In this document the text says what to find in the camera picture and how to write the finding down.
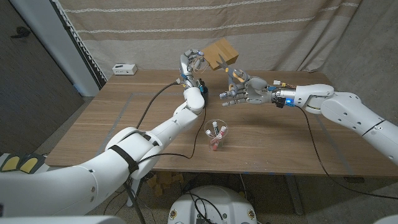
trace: clear cup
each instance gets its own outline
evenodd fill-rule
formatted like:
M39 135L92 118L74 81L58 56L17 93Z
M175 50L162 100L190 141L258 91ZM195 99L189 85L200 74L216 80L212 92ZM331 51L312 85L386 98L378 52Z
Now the clear cup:
M215 128L213 127L213 122L217 122L217 128L218 128L217 131L218 131L219 133L220 133L221 128L222 128L223 126L226 127L225 132L222 133L221 139L218 138L220 135L218 135L218 137L213 137L213 136L217 136L217 135L215 134ZM203 129L205 130L205 134L206 134L206 131L207 131L207 130L210 130L210 131L211 131L212 136L209 136L209 135L206 134L206 135L209 137L209 139L210 139L210 140L209 140L209 148L210 148L211 150L217 151L217 150L219 150L221 147L223 147L223 145L224 145L224 139L225 139L226 135L228 134L228 125L227 125L224 121L222 121L222 120L220 120L220 119L211 119L211 120L209 120L209 121L206 122L205 127L204 127Z

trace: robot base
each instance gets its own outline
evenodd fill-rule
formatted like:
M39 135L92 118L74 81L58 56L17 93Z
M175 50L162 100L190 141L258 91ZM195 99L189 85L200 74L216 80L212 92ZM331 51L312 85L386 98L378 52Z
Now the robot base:
M223 216L223 221L216 209L203 201L206 207L207 219L213 223L256 224L257 218L253 206L235 191L222 186L206 185L190 191L201 198L209 200ZM206 223L195 209L194 201L187 192L177 199L170 209L168 224ZM205 215L201 200L197 201L199 211Z

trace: door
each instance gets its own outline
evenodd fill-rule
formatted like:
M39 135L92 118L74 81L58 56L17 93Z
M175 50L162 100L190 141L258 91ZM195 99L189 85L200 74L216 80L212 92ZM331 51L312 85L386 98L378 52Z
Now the door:
M9 1L0 21L0 151L31 153L83 100Z

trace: fabric backdrop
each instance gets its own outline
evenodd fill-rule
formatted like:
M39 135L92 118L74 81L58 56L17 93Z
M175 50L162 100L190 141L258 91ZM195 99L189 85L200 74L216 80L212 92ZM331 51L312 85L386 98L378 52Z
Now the fabric backdrop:
M225 37L236 68L319 68L361 0L60 0L107 77L115 63L178 69L180 54Z

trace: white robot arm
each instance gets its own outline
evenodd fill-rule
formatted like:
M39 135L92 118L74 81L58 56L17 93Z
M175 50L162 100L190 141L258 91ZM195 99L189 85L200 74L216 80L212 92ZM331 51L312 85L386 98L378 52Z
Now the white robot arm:
M362 136L398 165L398 127L364 106L357 95L335 92L332 86L324 84L292 86L275 81L275 85L282 84L282 87L270 86L265 80L235 70L224 61L219 64L229 75L229 90L220 94L220 98L230 100L223 106L275 103L279 108L298 106L309 113L322 114Z
M183 82L192 84L185 85L185 102L153 130L123 129L110 140L104 153L77 166L31 175L0 173L2 215L84 215L129 176L145 176L159 156L143 159L161 153L179 133L191 128L205 105L201 83L192 74L184 77Z

